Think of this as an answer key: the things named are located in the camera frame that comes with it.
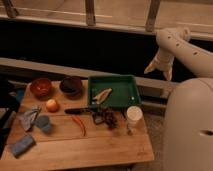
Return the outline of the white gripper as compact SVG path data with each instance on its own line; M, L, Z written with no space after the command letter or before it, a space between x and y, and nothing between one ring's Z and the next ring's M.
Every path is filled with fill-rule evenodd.
M166 80L171 81L174 56L165 49L159 48L155 55L154 61L156 64L154 62L151 62L144 70L144 73L148 74L154 71L157 66L159 70L164 71L163 75L166 78Z

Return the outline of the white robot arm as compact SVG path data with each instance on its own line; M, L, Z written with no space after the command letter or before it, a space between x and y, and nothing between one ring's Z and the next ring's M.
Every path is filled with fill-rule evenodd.
M179 83L171 92L165 111L164 171L213 171L213 52L189 42L187 27L156 32L159 49L146 67L172 78L174 60L195 77Z

